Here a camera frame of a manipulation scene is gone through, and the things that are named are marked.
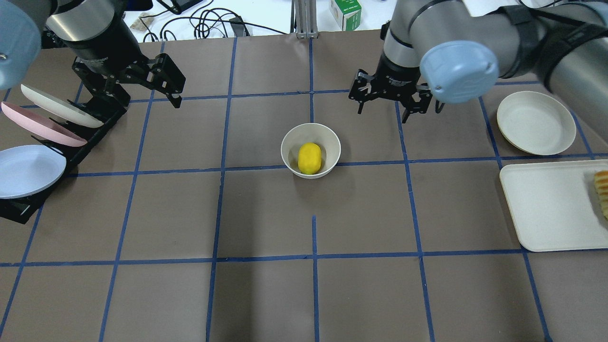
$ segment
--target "bread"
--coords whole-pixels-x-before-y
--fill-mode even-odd
[[[593,177],[595,191],[598,193],[599,205],[604,218],[608,220],[608,170],[600,171]]]

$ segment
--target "blue tape line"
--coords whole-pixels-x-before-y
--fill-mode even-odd
[[[308,94],[308,91],[290,91],[290,92],[266,92],[260,94],[236,94],[232,95],[232,98],[241,97],[266,97],[266,96],[290,96],[290,95],[302,95]]]
[[[26,262],[25,267],[113,265],[113,260]]]
[[[313,215],[313,298],[314,341],[319,342],[319,260],[317,258],[317,215]]]
[[[296,254],[289,256],[261,256],[261,257],[219,257],[216,262],[261,262],[261,261],[285,261],[285,260],[307,260],[312,259],[311,254]]]
[[[528,160],[528,159],[561,159],[561,158],[584,158],[589,157],[589,154],[578,153],[571,155],[550,155],[550,156],[510,156],[500,157],[501,160]]]
[[[226,99],[228,98],[227,95],[210,95],[210,96],[188,96],[188,97],[183,97],[182,100],[213,100],[213,99]]]
[[[520,81],[520,82],[496,82],[495,85],[539,85],[538,81]]]
[[[407,180],[407,191],[410,196],[410,208],[412,210],[412,221],[414,224],[414,234],[416,235],[416,249],[420,256],[420,280],[422,282],[422,291],[424,296],[424,308],[426,311],[426,322],[429,327],[429,338],[431,342],[435,342],[435,330],[433,329],[433,319],[430,314],[430,301],[429,291],[426,287],[426,272],[424,270],[424,257],[422,249],[422,241],[420,239],[420,229],[418,227],[418,214],[416,213],[416,202],[414,200],[414,193],[412,187],[412,177],[410,173],[410,163],[407,157],[406,143],[403,135],[403,125],[401,124],[401,113],[399,110],[399,103],[395,101],[395,114],[397,118],[397,126],[399,128],[399,138],[401,140],[401,151],[403,152],[403,163],[406,167],[406,180]]]
[[[67,177],[103,177],[103,176],[133,176],[135,172],[124,171],[124,172],[89,172],[89,173],[71,173]]]
[[[479,104],[482,107],[483,118],[486,121],[486,127],[488,129],[488,134],[490,135],[490,140],[492,141],[492,148],[494,149],[494,153],[496,154],[496,162],[498,163],[499,168],[502,169],[502,157],[500,156],[500,153],[498,151],[498,147],[496,145],[496,140],[494,139],[494,133],[492,132],[492,127],[490,126],[488,112],[486,110],[486,106],[483,103],[483,98],[481,96],[479,97]],[[551,337],[549,336],[549,332],[547,329],[547,323],[545,322],[545,317],[542,313],[541,301],[538,298],[538,293],[536,291],[536,285],[534,284],[534,275],[532,274],[532,268],[530,267],[530,263],[528,261],[527,252],[525,251],[525,249],[523,247],[521,247],[520,253],[522,253],[524,261],[526,263],[528,278],[530,279],[530,285],[532,286],[532,292],[534,294],[534,301],[536,303],[536,308],[538,310],[539,318],[541,320],[542,330],[543,330],[543,333],[545,334],[545,340],[548,342],[551,342]]]
[[[483,103],[483,98],[481,96],[479,97],[479,105],[482,107],[483,119],[486,121],[486,129],[488,130],[490,141],[492,142],[492,148],[494,149],[496,162],[498,163],[499,169],[502,169],[502,160],[500,158],[500,153],[498,152],[498,145],[496,144],[496,139],[494,139],[494,132],[492,132],[492,125],[490,125],[488,111],[486,110],[486,106]]]
[[[248,170],[274,170],[274,169],[287,169],[285,165],[267,165],[267,166],[236,166],[226,167],[226,171],[248,171]]]
[[[164,43],[161,46],[161,53],[164,47]],[[103,342],[103,336],[106,332],[106,323],[108,322],[108,313],[110,309],[110,303],[112,302],[112,294],[114,293],[114,283],[116,282],[116,273],[118,272],[118,266],[120,261],[120,254],[122,252],[122,245],[125,240],[126,226],[129,222],[129,213],[131,212],[131,204],[133,202],[133,194],[135,193],[135,185],[137,183],[137,172],[139,171],[139,164],[142,159],[143,143],[145,142],[146,131],[148,128],[148,120],[150,119],[150,111],[152,109],[152,103],[154,99],[154,90],[150,92],[150,100],[148,101],[148,108],[146,110],[146,117],[143,120],[142,135],[139,139],[139,148],[137,150],[137,159],[135,161],[135,170],[133,174],[133,182],[131,182],[131,190],[129,192],[129,198],[126,202],[125,217],[122,222],[122,229],[120,230],[120,237],[118,240],[118,248],[116,249],[116,257],[114,258],[114,266],[112,267],[112,276],[110,277],[110,284],[108,288],[108,296],[106,297],[106,305],[103,309],[102,326],[99,330],[99,342]]]
[[[78,91],[76,92],[76,97],[74,98],[74,103],[78,103],[78,100],[80,100],[80,94],[82,93],[83,85],[84,84],[80,82],[80,86],[78,86]]]
[[[590,250],[555,251],[554,253],[573,253],[573,252],[606,252],[608,248],[594,248]],[[501,254],[519,254],[522,250],[470,250],[470,251],[426,251],[422,255],[427,256],[483,256]],[[210,263],[210,262],[264,262],[264,261],[284,261],[284,260],[310,260],[310,259],[366,259],[366,258],[386,258],[386,257],[420,257],[418,252],[380,252],[380,253],[337,253],[337,254],[294,254],[284,256],[261,256],[261,257],[203,257],[189,259],[141,259],[141,260],[120,260],[120,265],[162,265],[171,263]],[[84,260],[84,261],[41,261],[26,262],[24,267],[48,267],[48,266],[96,266],[113,265],[113,260]],[[20,267],[20,262],[0,263],[0,268]]]
[[[437,158],[437,159],[414,159],[410,164],[423,162],[462,162],[462,161],[495,161],[496,157],[471,157],[471,158]]]
[[[317,90],[315,94],[335,94],[337,92],[350,92],[350,89]]]
[[[374,257],[420,257],[418,252],[340,253],[319,254],[317,259],[365,259]]]
[[[26,264],[27,255],[30,253],[30,247],[32,246],[32,241],[34,240],[34,234],[36,234],[36,228],[38,227],[38,222],[40,222],[40,215],[42,214],[42,209],[44,205],[40,207],[38,210],[38,214],[36,215],[36,220],[34,221],[34,225],[32,227],[32,232],[30,233],[29,239],[27,239],[26,250],[23,252],[23,256],[21,257],[21,262],[19,263],[19,270],[17,271],[17,277],[15,278],[15,283],[13,284],[13,289],[10,292],[9,301],[6,304],[6,309],[4,310],[4,315],[2,316],[2,322],[0,323],[0,337],[2,336],[2,332],[4,331],[4,326],[6,325],[6,321],[9,318],[10,307],[13,305],[13,300],[15,298],[15,293],[17,292],[17,286],[19,286],[19,281],[21,280],[21,274],[23,273],[23,268]]]
[[[574,123],[576,125],[576,129],[578,130],[578,133],[580,133],[580,135],[581,135],[582,143],[585,144],[585,148],[587,149],[587,153],[589,154],[589,158],[595,159],[595,156],[593,155],[593,151],[591,150],[591,146],[589,145],[589,141],[587,140],[587,137],[585,136],[585,132],[582,131],[582,127],[581,127],[581,124],[578,121],[578,118],[572,112],[570,112],[570,115],[572,115],[572,119],[574,119]]]
[[[210,167],[209,169],[176,169],[176,170],[148,170],[139,171],[139,175],[160,175],[166,173],[199,173],[199,172],[219,172],[222,169],[219,167]]]
[[[387,161],[347,161],[339,162],[336,166],[366,166],[366,165],[394,165],[403,164],[403,160],[387,160]]]
[[[534,303],[536,303],[536,310],[541,320],[542,332],[545,334],[546,342],[553,342],[551,336],[549,336],[549,329],[547,328],[547,322],[545,320],[545,314],[542,312],[541,299],[538,297],[538,290],[536,289],[536,282],[534,281],[534,274],[532,273],[532,267],[530,266],[530,260],[528,259],[528,252],[522,247],[521,253],[523,255],[523,261],[526,264],[526,270],[528,272],[528,278],[530,279],[530,286],[532,287],[532,294],[534,295]]]
[[[310,74],[310,122],[314,122],[313,40],[308,40],[308,69]]]
[[[224,197],[224,180],[226,178],[226,148],[228,145],[228,127],[230,124],[230,103],[232,101],[232,83],[234,81],[234,64],[237,59],[237,41],[238,38],[234,38],[232,45],[232,58],[230,61],[230,77],[228,79],[228,96],[226,101],[226,120],[224,122],[224,140],[222,145],[222,161],[221,161],[221,174],[219,177],[219,195],[218,195],[218,212],[215,217],[215,236],[213,238],[213,258],[218,257],[218,245],[219,245],[219,225],[222,215],[222,200]],[[215,293],[215,274],[217,270],[217,262],[211,264],[211,277],[209,279],[209,301],[207,304],[207,322],[206,322],[206,336],[205,341],[209,342],[211,333],[211,318],[213,312],[213,294]]]
[[[608,153],[594,153],[593,156],[608,156]],[[559,158],[584,158],[589,157],[589,154],[578,153],[570,155],[551,155],[551,156],[506,156],[500,157],[501,160],[528,160],[528,159],[559,159]],[[438,159],[413,159],[408,160],[409,164],[420,163],[435,163],[435,162],[466,162],[466,161],[495,161],[496,157],[471,157],[471,158],[438,158]],[[385,160],[385,161],[354,161],[354,162],[339,162],[337,167],[343,166],[374,166],[374,165],[395,165],[403,164],[401,160]],[[285,165],[265,165],[265,166],[236,166],[225,167],[226,172],[231,171],[248,171],[248,170],[275,170],[287,169]],[[74,173],[67,177],[97,177],[97,176],[131,176],[131,175],[157,175],[165,173],[199,173],[199,172],[220,172],[222,168],[211,167],[209,169],[174,169],[174,170],[145,170],[145,171],[118,171],[118,172],[90,172],[90,173]]]
[[[121,260],[121,265],[164,265],[171,263],[208,263],[213,262],[211,257],[197,257],[190,259],[152,259],[152,260]]]
[[[519,254],[522,250],[475,250],[423,252],[424,256],[483,256],[494,254]]]

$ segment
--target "blue joint cap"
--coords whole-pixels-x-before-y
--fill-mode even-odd
[[[498,59],[475,41],[455,40],[427,51],[420,73],[435,98],[445,103],[463,103],[484,95],[499,76]]]
[[[0,0],[0,89],[16,86],[40,53],[40,31],[19,7]]]
[[[593,1],[593,2],[573,2],[574,5],[583,5],[586,7],[590,7],[597,13],[602,20],[604,21],[604,25],[608,26],[608,4],[605,2]]]

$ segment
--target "green box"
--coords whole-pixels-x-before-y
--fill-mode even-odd
[[[330,0],[330,12],[343,31],[353,31],[359,27],[361,11],[357,0]]]

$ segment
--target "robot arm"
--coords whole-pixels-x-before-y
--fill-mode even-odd
[[[376,73],[359,70],[350,98],[400,101],[404,121],[431,96],[462,103],[498,77],[534,72],[608,140],[608,4],[569,2],[547,9],[501,7],[472,18],[460,0],[399,0],[383,30]],[[416,85],[422,75],[428,84]],[[416,102],[412,95],[420,94]]]
[[[0,89],[17,85],[40,51],[40,33],[53,30],[78,57],[72,69],[94,97],[126,106],[120,83],[138,83],[164,93],[175,108],[185,77],[167,54],[141,53],[112,0],[0,0]]]

